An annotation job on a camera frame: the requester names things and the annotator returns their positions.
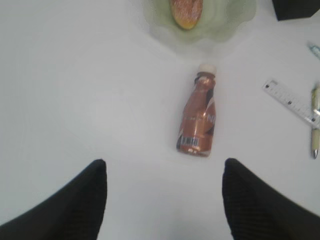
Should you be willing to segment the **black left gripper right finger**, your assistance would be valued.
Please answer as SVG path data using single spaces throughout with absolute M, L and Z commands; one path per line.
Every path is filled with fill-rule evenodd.
M 320 218 L 269 186 L 235 158 L 225 161 L 224 212 L 235 240 L 318 240 Z

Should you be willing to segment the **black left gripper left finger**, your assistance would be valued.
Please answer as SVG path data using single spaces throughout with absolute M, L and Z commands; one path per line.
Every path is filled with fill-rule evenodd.
M 107 165 L 91 162 L 55 194 L 0 226 L 2 240 L 96 240 L 107 203 Z

